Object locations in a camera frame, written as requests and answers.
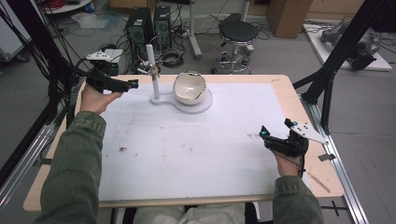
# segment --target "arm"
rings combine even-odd
[[[99,116],[120,93],[103,95],[90,86],[81,111],[59,140],[41,191],[41,215],[35,223],[95,223],[106,122]]]
[[[274,155],[281,176],[276,180],[274,223],[324,223],[318,199],[298,176],[300,159]]]

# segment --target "stool seat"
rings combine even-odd
[[[219,34],[224,41],[248,45],[249,42],[256,40],[259,31],[254,25],[245,21],[228,21],[221,26]]]

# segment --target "black stool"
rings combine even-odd
[[[219,28],[219,35],[224,43],[233,44],[233,51],[223,51],[211,69],[212,74],[220,69],[226,69],[230,74],[248,70],[251,74],[248,56],[239,51],[239,47],[248,46],[256,41],[259,31],[256,27],[245,21],[227,21]]]

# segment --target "person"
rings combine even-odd
[[[121,96],[119,92],[102,94],[88,84],[85,86],[80,111],[59,139],[49,175],[41,190],[41,214],[34,223],[96,223],[102,171],[101,150],[106,128],[100,114]],[[282,155],[274,155],[280,174],[273,201],[274,223],[323,223],[317,198],[298,176],[299,160],[285,160]],[[204,212],[199,212],[197,208],[195,214],[182,214],[181,217],[179,213],[184,211],[177,209],[138,209],[134,223],[166,223],[165,220],[173,218],[172,214],[177,214],[174,223],[245,222],[241,219],[244,215],[241,203],[207,205],[203,208]]]

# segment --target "white stand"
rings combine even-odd
[[[160,99],[156,99],[153,94],[150,98],[151,102],[154,105],[163,105],[169,104],[173,105],[177,110],[186,114],[200,114],[205,112],[210,106],[212,106],[212,92],[210,90],[206,90],[204,95],[202,96],[202,102],[197,105],[185,105],[182,104],[175,96],[175,93],[172,91],[170,93],[160,93]]]
[[[175,93],[172,91],[170,93],[160,93],[160,88],[158,86],[158,74],[157,72],[153,72],[156,70],[155,67],[155,59],[154,59],[154,51],[152,49],[152,45],[146,45],[147,53],[148,53],[148,64],[150,66],[150,72],[145,72],[148,75],[151,75],[152,78],[152,86],[154,89],[154,94],[150,97],[151,102],[154,105],[162,105],[169,104],[173,105],[177,110],[186,113],[186,114],[200,114],[206,111],[212,105],[212,92],[210,90],[206,90],[204,95],[202,96],[202,102],[197,105],[185,105],[182,104],[175,96]]]

